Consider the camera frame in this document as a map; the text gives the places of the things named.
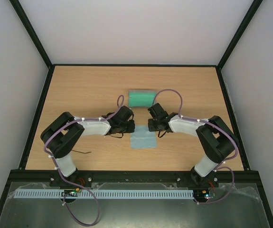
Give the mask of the blue cleaning cloth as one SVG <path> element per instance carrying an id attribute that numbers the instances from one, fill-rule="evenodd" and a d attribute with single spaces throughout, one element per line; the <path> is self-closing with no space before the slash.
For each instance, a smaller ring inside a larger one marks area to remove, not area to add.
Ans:
<path id="1" fill-rule="evenodd" d="M 132 149 L 156 148 L 156 133 L 150 132 L 148 126 L 135 126 L 134 132 L 130 134 L 130 146 Z"/>

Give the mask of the grey leather glasses case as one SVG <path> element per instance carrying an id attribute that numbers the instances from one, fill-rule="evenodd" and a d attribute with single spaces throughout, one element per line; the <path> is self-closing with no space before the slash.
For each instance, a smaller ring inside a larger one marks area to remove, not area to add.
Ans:
<path id="1" fill-rule="evenodd" d="M 156 95 L 155 90 L 132 89 L 128 92 L 128 106 L 130 108 L 151 107 Z"/>

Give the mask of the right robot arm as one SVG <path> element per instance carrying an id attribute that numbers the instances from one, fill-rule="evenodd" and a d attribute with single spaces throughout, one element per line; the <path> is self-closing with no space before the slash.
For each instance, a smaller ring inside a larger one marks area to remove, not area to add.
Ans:
<path id="1" fill-rule="evenodd" d="M 205 154 L 191 169 L 191 180 L 197 186 L 206 183 L 211 172 L 239 153 L 238 139 L 217 115 L 196 119 L 179 113 L 168 114 L 159 103 L 149 107 L 148 111 L 152 116 L 148 120 L 149 131 L 158 132 L 158 137 L 163 137 L 161 133 L 185 133 L 199 139 Z"/>

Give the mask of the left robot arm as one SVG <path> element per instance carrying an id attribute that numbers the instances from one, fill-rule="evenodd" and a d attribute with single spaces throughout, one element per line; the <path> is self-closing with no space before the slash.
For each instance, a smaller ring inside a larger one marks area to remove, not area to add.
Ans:
<path id="1" fill-rule="evenodd" d="M 76 180 L 77 168 L 71 151 L 80 137 L 133 133 L 133 118 L 133 111 L 126 106 L 98 118 L 79 118 L 64 112 L 41 133 L 40 138 L 44 143 L 44 151 L 60 172 L 61 180 L 72 184 Z"/>

